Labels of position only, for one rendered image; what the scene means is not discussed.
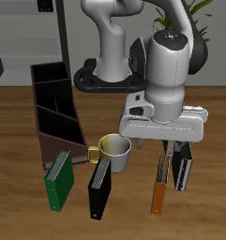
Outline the yellow and white mug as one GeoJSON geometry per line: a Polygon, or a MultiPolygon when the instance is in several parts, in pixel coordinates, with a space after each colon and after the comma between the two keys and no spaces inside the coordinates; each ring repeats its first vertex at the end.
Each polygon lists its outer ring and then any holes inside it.
{"type": "Polygon", "coordinates": [[[111,161],[111,172],[120,173],[127,166],[130,150],[131,141],[114,133],[103,136],[97,146],[89,146],[87,155],[91,163],[97,164],[98,160],[91,158],[90,153],[98,151],[101,158],[111,161]]]}

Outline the black book with white edge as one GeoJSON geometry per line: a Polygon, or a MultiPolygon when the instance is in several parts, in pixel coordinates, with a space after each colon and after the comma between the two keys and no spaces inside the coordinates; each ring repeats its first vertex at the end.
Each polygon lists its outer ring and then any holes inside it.
{"type": "Polygon", "coordinates": [[[174,189],[184,191],[192,164],[192,154],[189,142],[176,142],[174,144],[172,169],[174,189]]]}

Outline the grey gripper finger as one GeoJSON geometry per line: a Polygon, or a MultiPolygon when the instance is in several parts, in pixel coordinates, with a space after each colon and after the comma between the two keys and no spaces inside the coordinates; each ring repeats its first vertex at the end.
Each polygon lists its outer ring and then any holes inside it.
{"type": "Polygon", "coordinates": [[[168,141],[167,149],[166,149],[166,157],[171,158],[173,156],[175,141],[168,141]]]}
{"type": "Polygon", "coordinates": [[[142,149],[143,148],[143,140],[141,140],[141,139],[138,139],[138,138],[134,138],[133,139],[134,140],[134,142],[136,143],[136,147],[137,147],[137,149],[142,149]]]}

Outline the orange book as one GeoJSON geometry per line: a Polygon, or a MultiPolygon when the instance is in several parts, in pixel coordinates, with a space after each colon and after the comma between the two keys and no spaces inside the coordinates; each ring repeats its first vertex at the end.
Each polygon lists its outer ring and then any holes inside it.
{"type": "Polygon", "coordinates": [[[158,168],[154,186],[153,201],[151,213],[160,216],[162,213],[165,192],[168,181],[168,171],[170,165],[170,157],[163,154],[159,155],[158,168]]]}

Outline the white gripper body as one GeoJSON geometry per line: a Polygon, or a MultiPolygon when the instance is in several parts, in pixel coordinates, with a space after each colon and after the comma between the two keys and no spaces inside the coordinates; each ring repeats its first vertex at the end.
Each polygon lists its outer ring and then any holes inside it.
{"type": "Polygon", "coordinates": [[[203,139],[203,124],[208,111],[203,107],[184,106],[171,123],[157,123],[150,118],[122,113],[119,134],[122,137],[198,143],[203,139]]]}

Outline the dark brown desk caddy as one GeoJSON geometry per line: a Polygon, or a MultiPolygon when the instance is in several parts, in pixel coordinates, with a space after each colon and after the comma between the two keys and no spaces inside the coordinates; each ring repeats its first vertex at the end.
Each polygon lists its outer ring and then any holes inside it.
{"type": "Polygon", "coordinates": [[[71,153],[73,166],[88,163],[67,63],[33,65],[31,76],[43,171],[50,168],[59,150],[71,153]]]}

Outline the green book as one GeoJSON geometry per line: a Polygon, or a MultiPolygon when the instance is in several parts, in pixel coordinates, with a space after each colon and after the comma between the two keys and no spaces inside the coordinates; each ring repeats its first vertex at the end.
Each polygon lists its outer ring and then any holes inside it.
{"type": "Polygon", "coordinates": [[[60,212],[74,184],[70,152],[59,150],[44,176],[50,207],[60,212]]]}

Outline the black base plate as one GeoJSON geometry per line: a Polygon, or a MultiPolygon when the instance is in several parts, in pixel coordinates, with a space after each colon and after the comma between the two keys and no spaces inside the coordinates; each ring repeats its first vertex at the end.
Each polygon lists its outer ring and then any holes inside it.
{"type": "Polygon", "coordinates": [[[122,82],[104,82],[93,74],[96,68],[95,58],[86,59],[83,67],[74,75],[74,84],[85,93],[134,93],[144,90],[146,81],[135,73],[122,82]]]}

